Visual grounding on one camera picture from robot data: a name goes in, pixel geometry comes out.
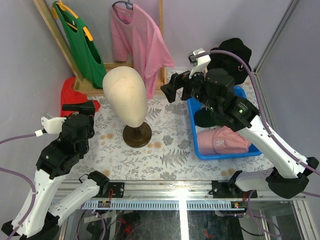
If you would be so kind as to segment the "pink t-shirt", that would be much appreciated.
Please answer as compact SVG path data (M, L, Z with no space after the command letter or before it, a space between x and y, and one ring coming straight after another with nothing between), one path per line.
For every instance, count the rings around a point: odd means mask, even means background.
M113 59L133 59L133 68L140 74L147 99L154 96L161 68L173 68L174 60L167 49L160 28L137 4L132 9L114 5L110 10L110 31Z

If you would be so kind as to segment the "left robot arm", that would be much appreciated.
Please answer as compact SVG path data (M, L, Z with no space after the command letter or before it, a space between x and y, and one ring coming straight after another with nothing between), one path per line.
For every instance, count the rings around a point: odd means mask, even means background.
M31 134L57 134L40 153L34 179L16 171L1 171L18 176L30 185L30 191L15 219L4 223L1 231L8 239L18 236L21 240L52 240L62 223L82 204L91 198L105 197L110 190L110 180L101 172L93 171L87 179L69 195L52 204L56 192L74 165L89 151L89 139L94 134L94 102L64 104L64 111L72 113L65 117L41 118L42 128Z

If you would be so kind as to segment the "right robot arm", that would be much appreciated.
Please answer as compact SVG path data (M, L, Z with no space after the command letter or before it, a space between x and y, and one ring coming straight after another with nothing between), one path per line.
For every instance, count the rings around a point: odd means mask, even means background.
M183 89L181 100L194 98L213 115L214 123L226 126L254 144L273 164L263 171L237 171L228 182L228 192L240 197L251 190L269 189L281 198L291 199L302 193L308 176L319 161L305 157L290 147L263 119L262 113L246 98L235 95L235 81L223 69L174 73L161 87L169 103Z

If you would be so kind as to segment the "dark mannequin base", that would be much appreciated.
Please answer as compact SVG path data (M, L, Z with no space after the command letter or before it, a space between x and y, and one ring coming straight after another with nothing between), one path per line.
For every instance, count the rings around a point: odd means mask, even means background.
M142 148L146 146L152 138L152 129L143 122L139 127L125 126L122 132L124 142L131 148Z

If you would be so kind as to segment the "dark green cap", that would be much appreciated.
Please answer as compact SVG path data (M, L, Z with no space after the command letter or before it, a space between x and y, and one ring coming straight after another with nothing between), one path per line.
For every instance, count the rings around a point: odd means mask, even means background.
M194 114L194 122L198 127L209 128L214 126L224 126L220 116L209 109L201 108Z

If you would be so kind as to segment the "cream foam mannequin head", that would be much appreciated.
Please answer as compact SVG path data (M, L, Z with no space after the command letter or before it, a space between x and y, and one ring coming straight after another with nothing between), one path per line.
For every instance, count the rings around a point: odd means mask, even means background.
M116 116L127 126L137 128L145 121L148 98L139 73L128 66L111 69L103 78L104 96Z

